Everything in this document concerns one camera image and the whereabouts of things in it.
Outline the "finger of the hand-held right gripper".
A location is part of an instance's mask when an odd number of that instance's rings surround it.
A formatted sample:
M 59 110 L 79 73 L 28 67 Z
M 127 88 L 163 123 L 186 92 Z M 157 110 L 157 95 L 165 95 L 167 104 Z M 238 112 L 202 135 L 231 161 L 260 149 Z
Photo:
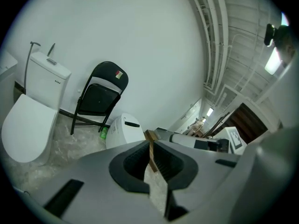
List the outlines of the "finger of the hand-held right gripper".
M 174 133 L 169 137 L 169 142 L 180 144 L 189 148 L 194 148 L 196 139 L 192 136 Z

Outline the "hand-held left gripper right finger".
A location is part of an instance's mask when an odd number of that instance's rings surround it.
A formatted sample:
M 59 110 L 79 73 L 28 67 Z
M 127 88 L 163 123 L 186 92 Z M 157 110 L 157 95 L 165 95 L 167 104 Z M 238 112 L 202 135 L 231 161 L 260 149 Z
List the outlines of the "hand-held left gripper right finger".
M 167 183 L 164 215 L 156 224 L 230 224 L 240 156 L 154 142 L 154 161 Z

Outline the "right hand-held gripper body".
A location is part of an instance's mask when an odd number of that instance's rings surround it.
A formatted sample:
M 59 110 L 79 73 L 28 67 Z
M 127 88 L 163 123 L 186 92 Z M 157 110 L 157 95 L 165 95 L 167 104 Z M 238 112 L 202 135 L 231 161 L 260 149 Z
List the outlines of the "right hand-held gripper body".
M 204 142 L 207 143 L 208 150 L 228 154 L 243 154 L 247 147 L 236 127 L 225 127 L 209 139 L 198 138 L 194 147 L 199 148 L 199 145 L 205 145 Z

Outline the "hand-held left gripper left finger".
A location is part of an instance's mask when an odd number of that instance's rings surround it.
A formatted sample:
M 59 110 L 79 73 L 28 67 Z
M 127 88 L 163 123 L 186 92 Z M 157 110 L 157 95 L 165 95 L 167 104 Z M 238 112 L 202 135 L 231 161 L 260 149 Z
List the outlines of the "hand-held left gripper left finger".
M 138 141 L 86 155 L 32 197 L 68 224 L 164 224 L 143 180 L 149 150 Z

